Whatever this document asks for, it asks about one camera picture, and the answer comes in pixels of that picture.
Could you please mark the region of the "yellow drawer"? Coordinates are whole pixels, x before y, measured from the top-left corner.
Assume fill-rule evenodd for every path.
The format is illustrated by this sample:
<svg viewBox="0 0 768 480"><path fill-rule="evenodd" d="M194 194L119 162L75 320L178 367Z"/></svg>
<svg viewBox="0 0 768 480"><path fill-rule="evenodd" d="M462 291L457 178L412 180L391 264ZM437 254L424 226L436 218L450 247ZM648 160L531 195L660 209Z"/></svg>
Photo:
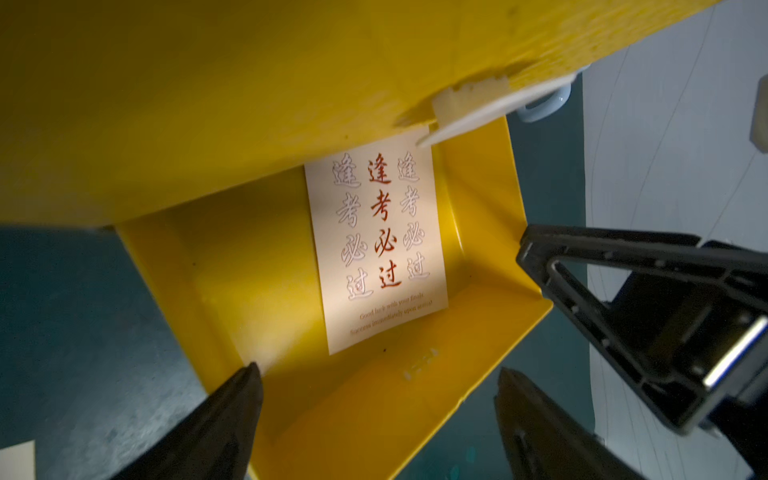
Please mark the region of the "yellow drawer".
<svg viewBox="0 0 768 480"><path fill-rule="evenodd" d="M5 1L1 220L98 227L566 75L704 1Z"/></svg>
<svg viewBox="0 0 768 480"><path fill-rule="evenodd" d="M395 477L551 310L516 261L527 222L507 121L432 154L449 305L337 354L302 168L117 226L207 391L259 365L258 478Z"/></svg>

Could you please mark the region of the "beige postcard small red text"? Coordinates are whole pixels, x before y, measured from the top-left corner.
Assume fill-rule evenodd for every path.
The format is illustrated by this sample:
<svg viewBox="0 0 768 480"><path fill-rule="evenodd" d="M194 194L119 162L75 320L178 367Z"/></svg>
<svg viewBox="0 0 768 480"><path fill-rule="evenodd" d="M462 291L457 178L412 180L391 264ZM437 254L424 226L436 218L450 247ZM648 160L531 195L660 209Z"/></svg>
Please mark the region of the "beige postcard small red text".
<svg viewBox="0 0 768 480"><path fill-rule="evenodd" d="M27 441L0 450L1 480L35 480L35 442Z"/></svg>

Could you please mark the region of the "beige postcard large red characters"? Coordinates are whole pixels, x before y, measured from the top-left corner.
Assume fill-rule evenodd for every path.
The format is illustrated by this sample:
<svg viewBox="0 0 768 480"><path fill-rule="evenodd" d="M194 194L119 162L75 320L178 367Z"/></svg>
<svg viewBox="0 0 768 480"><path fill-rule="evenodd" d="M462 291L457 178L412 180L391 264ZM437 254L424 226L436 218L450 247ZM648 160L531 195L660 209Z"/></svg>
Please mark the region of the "beige postcard large red characters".
<svg viewBox="0 0 768 480"><path fill-rule="evenodd" d="M443 310L448 291L425 128L304 167L328 349Z"/></svg>

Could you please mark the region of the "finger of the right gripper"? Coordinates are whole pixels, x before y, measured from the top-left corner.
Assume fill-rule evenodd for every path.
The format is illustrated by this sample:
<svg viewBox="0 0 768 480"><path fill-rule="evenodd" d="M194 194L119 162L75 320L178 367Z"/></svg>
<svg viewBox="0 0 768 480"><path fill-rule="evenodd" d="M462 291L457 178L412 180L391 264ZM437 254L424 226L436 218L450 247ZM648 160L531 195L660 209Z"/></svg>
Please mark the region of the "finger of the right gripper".
<svg viewBox="0 0 768 480"><path fill-rule="evenodd" d="M767 257L689 234L531 225L524 272L668 428L767 430Z"/></svg>

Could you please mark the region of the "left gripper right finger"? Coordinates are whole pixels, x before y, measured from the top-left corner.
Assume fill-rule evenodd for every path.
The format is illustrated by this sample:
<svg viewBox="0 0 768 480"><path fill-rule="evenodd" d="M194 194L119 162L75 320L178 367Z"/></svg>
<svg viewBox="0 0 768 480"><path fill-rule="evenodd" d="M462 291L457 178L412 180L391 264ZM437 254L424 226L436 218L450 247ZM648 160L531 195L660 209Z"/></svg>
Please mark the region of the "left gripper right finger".
<svg viewBox="0 0 768 480"><path fill-rule="evenodd" d="M502 368L495 412L516 479L639 479L526 375Z"/></svg>

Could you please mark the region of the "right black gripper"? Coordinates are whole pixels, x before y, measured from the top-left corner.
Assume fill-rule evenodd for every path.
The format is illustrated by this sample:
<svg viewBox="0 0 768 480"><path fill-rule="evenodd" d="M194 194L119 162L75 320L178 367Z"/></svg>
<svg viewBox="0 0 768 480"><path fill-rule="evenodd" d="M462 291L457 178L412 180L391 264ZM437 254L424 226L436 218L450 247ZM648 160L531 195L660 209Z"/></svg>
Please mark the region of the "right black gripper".
<svg viewBox="0 0 768 480"><path fill-rule="evenodd" d="M728 315L736 332L728 336L723 355L704 377L704 384L722 399L708 420L729 440L752 470L754 479L767 477L767 255L710 240L705 248L733 250L757 261L724 277L732 289L750 297L743 303L726 296L716 311Z"/></svg>

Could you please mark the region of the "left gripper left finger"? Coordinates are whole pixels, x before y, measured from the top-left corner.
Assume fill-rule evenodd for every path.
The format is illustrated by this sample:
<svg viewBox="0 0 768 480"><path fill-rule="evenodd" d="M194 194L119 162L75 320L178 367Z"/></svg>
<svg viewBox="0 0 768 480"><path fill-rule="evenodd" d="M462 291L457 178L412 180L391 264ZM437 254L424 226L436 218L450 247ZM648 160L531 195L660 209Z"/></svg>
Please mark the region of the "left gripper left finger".
<svg viewBox="0 0 768 480"><path fill-rule="evenodd" d="M244 479L263 405L252 362L184 418L116 479Z"/></svg>

